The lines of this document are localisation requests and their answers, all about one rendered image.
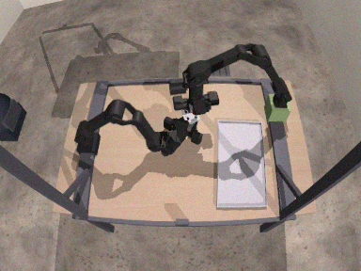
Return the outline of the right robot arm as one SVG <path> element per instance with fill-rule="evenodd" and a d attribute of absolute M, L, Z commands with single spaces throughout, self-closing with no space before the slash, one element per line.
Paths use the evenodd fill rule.
<path fill-rule="evenodd" d="M 252 55 L 246 51 L 251 51 Z M 274 72 L 272 61 L 265 47 L 262 44 L 258 45 L 254 43 L 248 43 L 246 45 L 237 44 L 234 48 L 229 49 L 218 56 L 189 64 L 188 68 L 182 73 L 183 78 L 169 80 L 168 83 L 171 85 L 171 87 L 169 87 L 170 95 L 184 94 L 186 93 L 186 90 L 188 90 L 187 88 L 189 88 L 190 93 L 194 95 L 201 94 L 203 92 L 203 85 L 209 84 L 208 78 L 213 72 L 238 60 L 245 60 L 264 69 L 272 80 L 272 83 L 270 84 L 275 93 L 275 96 L 273 96 L 275 108 L 287 108 L 287 102 L 290 102 L 292 97 L 285 81 Z M 275 84 L 273 82 L 275 82 Z M 210 112 L 212 109 L 211 103 L 205 101 L 204 96 L 199 99 L 191 99 L 191 105 L 194 108 L 196 116 L 206 114 L 206 112 Z M 209 105 L 209 107 L 206 105 Z"/>

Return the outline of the grey rectangular table frame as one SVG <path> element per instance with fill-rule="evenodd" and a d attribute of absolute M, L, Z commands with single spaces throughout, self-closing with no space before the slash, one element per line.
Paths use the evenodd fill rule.
<path fill-rule="evenodd" d="M 138 79 L 138 80 L 123 80 L 123 81 L 97 81 L 94 89 L 91 105 L 89 108 L 87 121 L 98 116 L 103 112 L 106 95 L 109 87 L 113 86 L 128 86 L 128 85 L 147 85 L 147 84 L 168 84 L 170 79 L 180 78 L 160 78 L 160 79 Z M 254 84 L 261 85 L 264 102 L 266 103 L 268 94 L 275 94 L 271 87 L 271 79 L 240 79 L 240 78 L 208 78 L 209 83 L 222 83 L 222 84 Z M 283 181 L 277 172 L 276 165 L 280 165 L 285 169 L 287 174 L 292 179 L 290 154 L 284 128 L 283 121 L 270 121 L 269 122 L 274 159 L 275 159 L 275 174 L 277 182 L 279 212 L 287 207 L 295 200 L 295 196 L 291 193 L 289 187 Z M 91 181 L 93 174 L 93 167 L 95 161 L 94 153 L 80 152 L 79 164 L 77 169 L 78 176 L 86 169 L 87 166 L 92 166 L 91 172 L 85 180 L 78 186 L 73 195 L 73 201 L 88 211 L 89 197 L 91 189 Z M 139 226 L 159 226 L 159 227 L 214 227 L 214 226 L 234 226 L 234 225 L 248 225 L 279 222 L 279 216 L 254 218 L 254 219 L 241 219 L 241 220 L 223 220 L 223 221 L 189 221 L 189 225 L 176 225 L 176 221 L 148 221 L 148 220 L 131 220 L 131 219 L 118 219 L 108 217 L 88 216 L 87 221 L 125 224 L 125 225 L 139 225 Z"/>

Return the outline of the white shallow rectangular tray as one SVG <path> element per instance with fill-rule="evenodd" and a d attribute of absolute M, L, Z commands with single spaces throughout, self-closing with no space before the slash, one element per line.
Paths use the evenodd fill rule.
<path fill-rule="evenodd" d="M 218 120 L 217 203 L 216 208 L 267 206 L 262 122 Z"/>

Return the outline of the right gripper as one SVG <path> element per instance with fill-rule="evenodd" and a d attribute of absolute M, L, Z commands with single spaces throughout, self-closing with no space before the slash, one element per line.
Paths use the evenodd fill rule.
<path fill-rule="evenodd" d="M 209 91 L 208 94 L 204 94 L 206 101 L 209 103 L 211 102 L 211 105 L 219 105 L 219 97 L 216 91 Z M 173 97 L 173 104 L 174 104 L 174 110 L 178 111 L 178 110 L 187 110 L 190 114 L 190 108 L 189 108 L 189 104 L 191 104 L 191 97 L 199 99 L 199 98 L 203 98 L 203 92 L 199 95 L 194 95 L 192 93 L 190 93 L 189 91 L 189 98 L 183 98 L 182 96 L 174 96 Z M 189 108 L 189 109 L 188 109 Z"/>

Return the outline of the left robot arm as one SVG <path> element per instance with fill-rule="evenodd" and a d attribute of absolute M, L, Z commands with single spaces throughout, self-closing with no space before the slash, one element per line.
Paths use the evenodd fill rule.
<path fill-rule="evenodd" d="M 125 108 L 127 108 L 133 114 L 133 120 L 122 119 Z M 142 111 L 135 109 L 128 102 L 115 99 L 107 106 L 105 111 L 92 120 L 80 121 L 75 137 L 77 139 L 74 139 L 74 141 L 76 143 L 81 143 L 81 148 L 92 148 L 94 141 L 94 131 L 109 123 L 108 120 L 111 123 L 113 122 L 113 124 L 118 124 L 121 126 L 130 124 L 135 126 L 141 135 L 146 139 L 146 145 L 148 149 L 153 152 L 161 151 L 163 156 L 168 156 L 169 154 L 174 153 L 177 147 L 184 141 L 185 136 L 188 133 L 187 128 L 189 125 L 188 120 L 184 120 L 183 118 L 175 118 L 170 122 L 170 125 L 174 125 L 174 130 L 172 133 L 165 131 L 155 132 L 144 117 Z"/>

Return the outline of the grey metal bracket with holes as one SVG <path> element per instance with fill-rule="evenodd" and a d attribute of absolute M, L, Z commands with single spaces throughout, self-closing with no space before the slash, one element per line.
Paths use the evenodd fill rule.
<path fill-rule="evenodd" d="M 195 115 L 193 114 L 193 106 L 189 104 L 189 107 L 190 107 L 190 111 L 191 111 L 190 114 L 187 110 L 181 110 L 183 118 L 185 120 L 188 120 L 187 118 L 189 117 L 189 120 L 188 120 L 189 123 L 200 121 L 201 119 L 200 119 L 199 115 L 197 116 L 197 118 L 195 118 Z M 185 114 L 185 111 L 187 111 L 187 114 Z"/>

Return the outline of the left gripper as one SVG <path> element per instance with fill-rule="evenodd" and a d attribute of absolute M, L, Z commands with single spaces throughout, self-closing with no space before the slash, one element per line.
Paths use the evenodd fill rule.
<path fill-rule="evenodd" d="M 166 128 L 167 130 L 171 131 L 174 130 L 173 126 L 170 125 L 170 122 L 173 119 L 171 119 L 170 117 L 165 117 L 164 119 L 164 128 Z M 202 134 L 200 132 L 198 132 L 195 128 L 197 126 L 197 122 L 195 123 L 195 125 L 192 127 L 191 132 L 188 131 L 188 133 L 186 134 L 186 136 L 191 137 L 191 142 L 195 143 L 195 144 L 200 144 L 201 140 L 202 140 Z M 185 136 L 185 137 L 186 137 Z"/>

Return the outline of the grey cylinder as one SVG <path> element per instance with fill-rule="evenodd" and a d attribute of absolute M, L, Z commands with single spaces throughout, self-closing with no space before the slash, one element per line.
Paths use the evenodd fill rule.
<path fill-rule="evenodd" d="M 196 122 L 189 123 L 188 128 L 192 129 L 192 127 L 195 125 Z"/>

